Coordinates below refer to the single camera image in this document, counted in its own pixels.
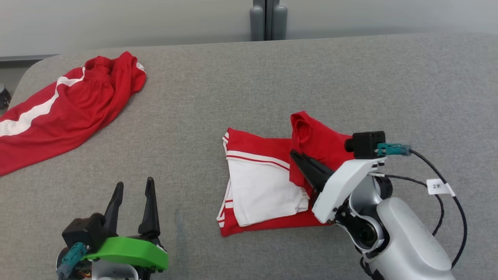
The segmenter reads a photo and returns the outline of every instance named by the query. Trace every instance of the robotic arm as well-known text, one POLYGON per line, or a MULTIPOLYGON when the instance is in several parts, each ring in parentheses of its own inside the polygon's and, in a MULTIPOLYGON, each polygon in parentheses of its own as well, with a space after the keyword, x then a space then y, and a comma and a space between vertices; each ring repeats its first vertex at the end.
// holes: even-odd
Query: robotic arm
POLYGON ((383 132, 355 134, 346 149, 355 152, 335 172, 296 151, 292 159, 318 193, 313 213, 336 223, 363 255, 361 266, 374 280, 453 280, 450 258, 381 173, 383 132))

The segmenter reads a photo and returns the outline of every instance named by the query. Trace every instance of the gray table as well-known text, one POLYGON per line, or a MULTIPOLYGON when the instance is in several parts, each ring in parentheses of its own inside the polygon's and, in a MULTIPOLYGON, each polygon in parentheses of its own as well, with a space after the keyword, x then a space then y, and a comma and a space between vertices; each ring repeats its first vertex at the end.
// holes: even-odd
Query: gray table
MULTIPOLYGON (((342 133, 385 130, 410 143, 447 177, 467 213, 469 238, 458 279, 498 279, 498 37, 415 34, 129 48, 148 79, 122 114, 81 147, 0 179, 3 279, 56 279, 60 234, 75 217, 103 212, 125 184, 118 233, 136 234, 145 181, 156 182, 170 269, 153 279, 368 279, 338 227, 248 232, 222 238, 215 220, 228 179, 227 127, 289 137, 291 113, 342 133)), ((51 57, 21 80, 12 105, 107 49, 51 57)), ((434 177, 414 157, 386 173, 434 177)), ((423 187, 396 181, 434 228, 439 207, 423 187)), ((437 239, 453 258, 462 238, 444 197, 437 239)))

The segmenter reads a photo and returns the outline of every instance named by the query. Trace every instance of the red fabric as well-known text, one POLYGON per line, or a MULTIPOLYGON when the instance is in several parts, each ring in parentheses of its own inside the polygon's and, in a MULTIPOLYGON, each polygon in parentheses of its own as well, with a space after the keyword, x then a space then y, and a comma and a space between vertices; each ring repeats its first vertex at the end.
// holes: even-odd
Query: red fabric
MULTIPOLYGON (((333 131, 321 122, 310 117, 305 111, 290 116, 292 125, 291 150, 310 156, 332 170, 337 170, 346 160, 354 159, 352 152, 346 152, 344 143, 351 138, 333 131)), ((296 163, 290 161, 289 180, 304 187, 310 197, 313 188, 299 171, 296 163)))
MULTIPOLYGON (((265 139, 254 134, 237 131, 234 129, 228 129, 228 132, 228 150, 243 151, 257 155, 275 157, 289 163, 289 148, 291 139, 265 139)), ((219 221, 225 222, 224 226, 220 228, 222 236, 229 236, 244 231, 323 225, 315 218, 315 215, 313 214, 313 212, 311 212, 311 207, 309 207, 307 211, 299 212, 292 216, 271 219, 246 227, 240 227, 238 225, 233 208, 224 207, 224 209, 222 210, 222 214, 223 213, 225 214, 225 219, 219 221)))
POLYGON ((75 149, 107 126, 144 85, 139 67, 129 52, 116 59, 98 56, 84 72, 75 68, 8 110, 0 118, 0 175, 75 149), (64 84, 68 79, 74 79, 71 86, 64 84))

